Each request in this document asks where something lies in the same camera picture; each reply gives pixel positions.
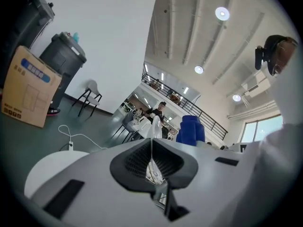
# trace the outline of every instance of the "sleeve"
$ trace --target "sleeve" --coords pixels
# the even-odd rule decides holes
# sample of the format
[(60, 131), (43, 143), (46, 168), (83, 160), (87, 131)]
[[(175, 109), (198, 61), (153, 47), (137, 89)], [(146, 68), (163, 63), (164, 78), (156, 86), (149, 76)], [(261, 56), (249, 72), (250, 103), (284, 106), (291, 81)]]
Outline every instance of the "sleeve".
[(148, 109), (148, 110), (146, 111), (146, 113), (147, 113), (147, 114), (151, 114), (151, 113), (152, 113), (152, 108)]

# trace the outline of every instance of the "black cap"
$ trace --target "black cap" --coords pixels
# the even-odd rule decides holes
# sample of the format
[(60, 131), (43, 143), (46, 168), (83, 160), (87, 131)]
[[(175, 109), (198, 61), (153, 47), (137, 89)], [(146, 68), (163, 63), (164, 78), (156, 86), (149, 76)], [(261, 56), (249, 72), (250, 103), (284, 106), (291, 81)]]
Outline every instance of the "black cap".
[(273, 55), (276, 46), (281, 41), (287, 40), (287, 37), (281, 35), (271, 35), (269, 36), (264, 44), (264, 48), (258, 46), (255, 50), (255, 68), (260, 70), (262, 65), (262, 60), (267, 61), (267, 68), (271, 75), (273, 75), (274, 65), (270, 62), (270, 58)]

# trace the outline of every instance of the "balcony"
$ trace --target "balcony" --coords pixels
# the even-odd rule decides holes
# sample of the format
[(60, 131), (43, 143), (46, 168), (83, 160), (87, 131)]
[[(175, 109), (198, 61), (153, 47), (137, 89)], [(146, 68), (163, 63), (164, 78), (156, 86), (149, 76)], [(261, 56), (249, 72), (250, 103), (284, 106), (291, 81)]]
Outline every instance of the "balcony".
[(182, 97), (179, 92), (176, 92), (174, 89), (171, 89), (169, 86), (165, 85), (159, 80), (156, 80), (148, 74), (144, 74), (142, 76), (142, 82), (164, 95), (170, 101), (174, 102), (184, 111), (186, 111), (189, 115), (197, 116), (200, 119), (200, 122), (204, 125), (204, 127), (208, 128), (221, 140), (224, 139), (227, 130), (224, 129), (218, 122), (216, 122), (202, 109), (197, 107), (191, 101), (187, 100), (185, 97)]

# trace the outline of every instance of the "round ceiling light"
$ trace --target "round ceiling light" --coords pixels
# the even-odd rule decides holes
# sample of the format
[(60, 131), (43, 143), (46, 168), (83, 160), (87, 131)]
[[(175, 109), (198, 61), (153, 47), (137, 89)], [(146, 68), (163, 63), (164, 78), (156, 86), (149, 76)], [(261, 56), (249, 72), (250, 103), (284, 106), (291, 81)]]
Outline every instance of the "round ceiling light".
[(226, 21), (229, 19), (229, 11), (224, 7), (218, 7), (215, 11), (215, 14), (218, 19)]
[(202, 74), (204, 71), (204, 69), (201, 66), (196, 66), (195, 67), (195, 72), (198, 74)]
[(238, 102), (238, 101), (241, 101), (241, 96), (238, 95), (238, 94), (235, 94), (234, 96), (232, 96), (233, 100)]

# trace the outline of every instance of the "gray chair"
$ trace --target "gray chair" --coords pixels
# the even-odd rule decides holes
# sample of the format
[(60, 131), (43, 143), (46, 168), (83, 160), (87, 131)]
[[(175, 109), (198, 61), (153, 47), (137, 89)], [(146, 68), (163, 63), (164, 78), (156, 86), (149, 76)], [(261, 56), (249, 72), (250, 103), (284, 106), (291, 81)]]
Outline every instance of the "gray chair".
[[(93, 98), (90, 94), (91, 93), (94, 93), (96, 96)], [(87, 88), (86, 88), (86, 90), (85, 90), (85, 92), (72, 104), (72, 107), (75, 105), (75, 103), (76, 102), (78, 102), (79, 100), (80, 100), (80, 98), (82, 98), (82, 97), (85, 97), (85, 101), (84, 101), (84, 103), (82, 104), (82, 107), (81, 107), (81, 109), (80, 109), (80, 112), (79, 112), (79, 114), (78, 114), (78, 117), (80, 116), (80, 114), (81, 114), (81, 111), (82, 111), (82, 109), (83, 108), (85, 108), (87, 105), (89, 105), (89, 104), (92, 104), (92, 105), (94, 105), (95, 107), (94, 107), (94, 109), (93, 109), (93, 111), (91, 112), (91, 114), (90, 114), (90, 117), (93, 115), (93, 113), (94, 113), (94, 111), (95, 111), (95, 109), (96, 109), (96, 107), (98, 106), (98, 105), (100, 105), (100, 99), (101, 99), (101, 97), (102, 97), (102, 95), (99, 93), (99, 91), (98, 91), (98, 87), (97, 87), (97, 83), (94, 81), (94, 80), (92, 80), (92, 81), (90, 81), (89, 82), (89, 84), (88, 84), (88, 86), (87, 86)]]
[(124, 119), (122, 120), (122, 125), (120, 126), (120, 128), (116, 131), (116, 133), (114, 133), (114, 135), (117, 134), (118, 131), (122, 128), (122, 126), (124, 127), (124, 129), (121, 131), (120, 134), (122, 134), (122, 132), (123, 132), (125, 129), (128, 131), (128, 134), (127, 134), (127, 136), (125, 137), (125, 139), (123, 140), (122, 144), (124, 143), (124, 141), (126, 140), (126, 138), (128, 137), (128, 135), (129, 135), (130, 133), (132, 133), (132, 134), (131, 134), (131, 136), (129, 137), (129, 139), (132, 137), (132, 135), (133, 135), (134, 133), (136, 133), (136, 131), (135, 131), (133, 128), (131, 128), (130, 125), (128, 125), (128, 123), (129, 123), (130, 121), (132, 121), (133, 119), (134, 119), (134, 114), (133, 114), (133, 112), (129, 112), (129, 113), (124, 117)]

